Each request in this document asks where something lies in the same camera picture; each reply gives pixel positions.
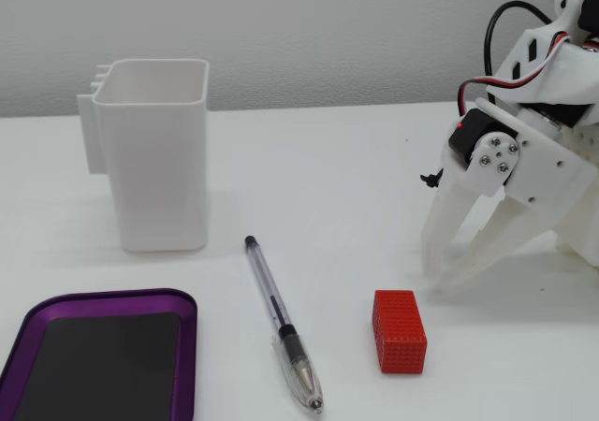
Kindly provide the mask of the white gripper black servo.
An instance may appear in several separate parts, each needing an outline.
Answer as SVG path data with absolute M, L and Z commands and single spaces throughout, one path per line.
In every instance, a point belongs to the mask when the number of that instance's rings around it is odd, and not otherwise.
M 565 219 L 597 167 L 568 150 L 560 135 L 531 110 L 514 116 L 476 100 L 442 150 L 443 174 L 421 234 L 427 279 L 456 290 Z M 507 197 L 447 268 L 448 246 L 475 202 L 501 189 Z

